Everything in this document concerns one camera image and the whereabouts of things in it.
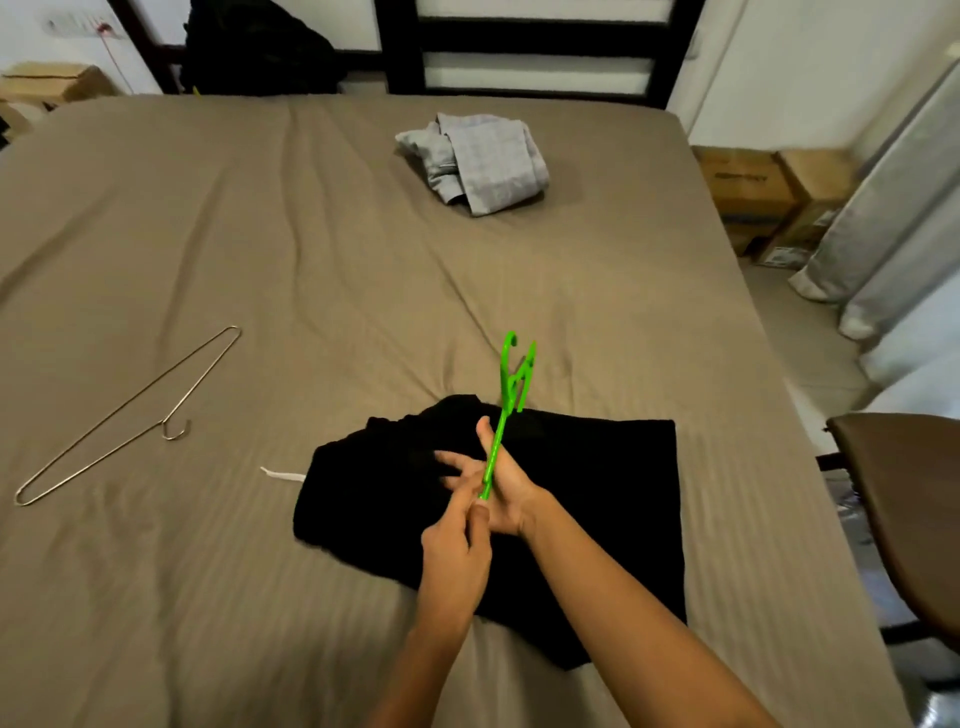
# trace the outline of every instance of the forearm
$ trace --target forearm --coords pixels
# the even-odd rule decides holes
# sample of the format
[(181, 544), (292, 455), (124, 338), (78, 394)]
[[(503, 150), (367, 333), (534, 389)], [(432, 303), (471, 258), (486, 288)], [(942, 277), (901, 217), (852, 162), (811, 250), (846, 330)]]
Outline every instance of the forearm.
[(463, 641), (461, 635), (415, 625), (396, 658), (387, 689), (367, 728), (429, 728)]
[(633, 726), (774, 725), (735, 675), (549, 494), (524, 538)]

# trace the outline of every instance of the gray folded cloth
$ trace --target gray folded cloth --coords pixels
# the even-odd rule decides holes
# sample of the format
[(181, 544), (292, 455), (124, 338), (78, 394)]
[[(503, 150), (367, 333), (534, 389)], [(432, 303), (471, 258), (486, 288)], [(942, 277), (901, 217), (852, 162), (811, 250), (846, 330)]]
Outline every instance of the gray folded cloth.
[(533, 197), (550, 184), (546, 162), (522, 121), (438, 113), (426, 129), (399, 133), (396, 142), (423, 161), (427, 183), (445, 204), (467, 195), (476, 217)]

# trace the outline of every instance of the black t-shirt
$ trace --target black t-shirt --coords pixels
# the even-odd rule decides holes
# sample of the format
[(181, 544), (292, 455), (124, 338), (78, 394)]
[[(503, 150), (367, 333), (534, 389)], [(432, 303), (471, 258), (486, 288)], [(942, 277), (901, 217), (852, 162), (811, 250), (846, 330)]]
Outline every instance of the black t-shirt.
[[(476, 436), (500, 408), (454, 395), (399, 422), (316, 449), (294, 511), (294, 534), (358, 569), (420, 584), (420, 534), (444, 513), (456, 474), (437, 449), (486, 459)], [(686, 621), (677, 440), (670, 420), (615, 422), (525, 409), (510, 416), (503, 446), (584, 530), (674, 615)], [(477, 615), (515, 630), (551, 662), (573, 669), (589, 656), (527, 545), (492, 534), (490, 580)]]

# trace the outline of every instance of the hand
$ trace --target hand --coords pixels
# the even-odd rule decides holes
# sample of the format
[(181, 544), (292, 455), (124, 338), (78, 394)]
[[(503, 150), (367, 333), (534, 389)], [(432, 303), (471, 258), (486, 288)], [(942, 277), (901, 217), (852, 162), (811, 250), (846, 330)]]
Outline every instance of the hand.
[[(477, 437), (487, 456), (493, 447), (493, 429), (490, 418), (482, 417), (477, 423)], [(442, 463), (460, 471), (459, 476), (444, 478), (444, 485), (458, 490), (474, 477), (483, 478), (487, 464), (482, 460), (462, 455), (459, 452), (437, 450), (434, 456)], [(490, 508), (490, 528), (498, 533), (525, 536), (531, 524), (534, 501), (545, 491), (534, 485), (527, 473), (516, 463), (507, 449), (500, 446), (493, 468), (493, 489), (487, 507)]]
[(475, 502), (482, 479), (482, 473), (466, 479), (450, 496), (440, 520), (420, 537), (423, 577), (417, 595), (417, 627), (456, 642), (458, 650), (490, 574), (490, 511)]

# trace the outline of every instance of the green plastic hanger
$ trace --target green plastic hanger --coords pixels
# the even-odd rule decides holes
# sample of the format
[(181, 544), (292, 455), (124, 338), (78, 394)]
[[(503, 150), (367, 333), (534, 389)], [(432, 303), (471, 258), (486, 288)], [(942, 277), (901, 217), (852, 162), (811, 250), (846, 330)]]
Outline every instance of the green plastic hanger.
[[(490, 497), (490, 490), (493, 487), (493, 467), (496, 465), (496, 455), (500, 452), (500, 440), (503, 439), (503, 428), (507, 424), (507, 418), (514, 414), (514, 407), (517, 412), (523, 411), (523, 404), (527, 401), (527, 392), (530, 391), (530, 377), (534, 373), (534, 360), (537, 358), (537, 342), (530, 345), (527, 355), (523, 357), (520, 366), (515, 374), (509, 374), (510, 370), (510, 347), (516, 346), (516, 333), (508, 331), (507, 337), (503, 340), (503, 351), (500, 353), (500, 422), (496, 424), (496, 434), (493, 435), (493, 446), (490, 448), (490, 457), (487, 458), (487, 469), (483, 473), (483, 492), (480, 498), (487, 500)], [(517, 389), (520, 380), (523, 380), (523, 390), (517, 397)]]

